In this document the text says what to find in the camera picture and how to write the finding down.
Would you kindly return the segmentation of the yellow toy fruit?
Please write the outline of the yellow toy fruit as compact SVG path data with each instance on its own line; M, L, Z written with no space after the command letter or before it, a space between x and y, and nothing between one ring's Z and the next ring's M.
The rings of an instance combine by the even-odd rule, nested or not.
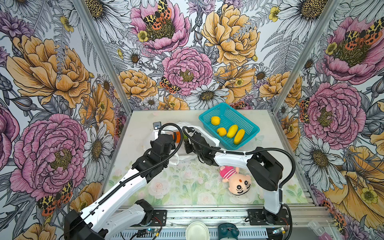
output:
M225 128L218 128L217 129L217 134L220 136L220 137L224 137L227 135L227 130Z

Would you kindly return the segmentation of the yellow toy mango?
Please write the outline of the yellow toy mango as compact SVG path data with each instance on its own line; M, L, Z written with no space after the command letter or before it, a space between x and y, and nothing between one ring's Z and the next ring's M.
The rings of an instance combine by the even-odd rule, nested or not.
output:
M229 127L227 137L230 139L233 138L237 134L238 129L239 127L237 125L232 125L231 127Z

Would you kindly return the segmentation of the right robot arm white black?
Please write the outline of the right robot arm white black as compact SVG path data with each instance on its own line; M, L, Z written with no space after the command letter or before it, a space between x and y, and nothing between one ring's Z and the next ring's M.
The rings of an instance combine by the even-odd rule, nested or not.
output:
M188 138L188 152L193 152L198 159L209 166L247 169L264 190L262 219L269 225L275 224L282 208L283 165L270 152L289 154L279 148L257 147L251 152L235 152L211 147L201 133L194 128L183 127L183 134Z

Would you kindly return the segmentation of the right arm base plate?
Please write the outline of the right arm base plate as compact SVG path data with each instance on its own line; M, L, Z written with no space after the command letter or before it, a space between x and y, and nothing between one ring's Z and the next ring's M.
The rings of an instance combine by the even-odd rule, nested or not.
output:
M289 217L287 209L281 208L277 214L268 212L265 209L248 209L248 216L245 222L251 226L269 226L269 225L289 225Z

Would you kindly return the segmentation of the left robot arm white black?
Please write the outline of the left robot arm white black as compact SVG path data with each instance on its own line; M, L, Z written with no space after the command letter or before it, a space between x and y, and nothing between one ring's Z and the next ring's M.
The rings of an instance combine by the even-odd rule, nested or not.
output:
M176 133L158 133L157 139L151 141L151 148L139 157L126 175L107 193L82 209L79 213L70 211L65 216L63 240L110 240L116 234L132 225L147 225L153 217L153 207L145 200L136 202L129 209L116 211L135 192L147 185L165 169L169 160L183 143L182 129L173 123L165 124L178 130Z

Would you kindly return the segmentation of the yellow toy banana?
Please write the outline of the yellow toy banana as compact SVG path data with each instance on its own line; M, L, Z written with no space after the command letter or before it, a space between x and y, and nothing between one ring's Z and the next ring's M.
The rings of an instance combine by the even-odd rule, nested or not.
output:
M243 140L244 136L245 136L245 130L243 130L243 129L238 130L238 132L234 138L234 144L239 145L241 143L241 141Z

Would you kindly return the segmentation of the orange toy fruit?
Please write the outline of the orange toy fruit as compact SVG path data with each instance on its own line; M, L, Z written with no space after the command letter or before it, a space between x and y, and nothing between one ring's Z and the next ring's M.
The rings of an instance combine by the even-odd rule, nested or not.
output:
M182 139L181 133L180 132L174 132L173 135L174 135L175 143L178 144Z

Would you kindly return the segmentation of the yellow toy lemon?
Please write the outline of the yellow toy lemon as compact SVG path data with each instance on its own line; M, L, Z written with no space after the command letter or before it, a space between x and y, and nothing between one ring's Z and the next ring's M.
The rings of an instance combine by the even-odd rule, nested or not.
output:
M220 117L217 117L217 116L213 116L211 117L211 124L214 125L214 126L218 126L221 122L221 119Z

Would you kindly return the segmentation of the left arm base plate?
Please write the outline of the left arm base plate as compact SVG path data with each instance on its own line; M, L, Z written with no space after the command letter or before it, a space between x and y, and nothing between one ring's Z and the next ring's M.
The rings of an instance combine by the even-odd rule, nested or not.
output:
M167 210L153 210L145 213L143 220L133 227L165 227L167 222Z

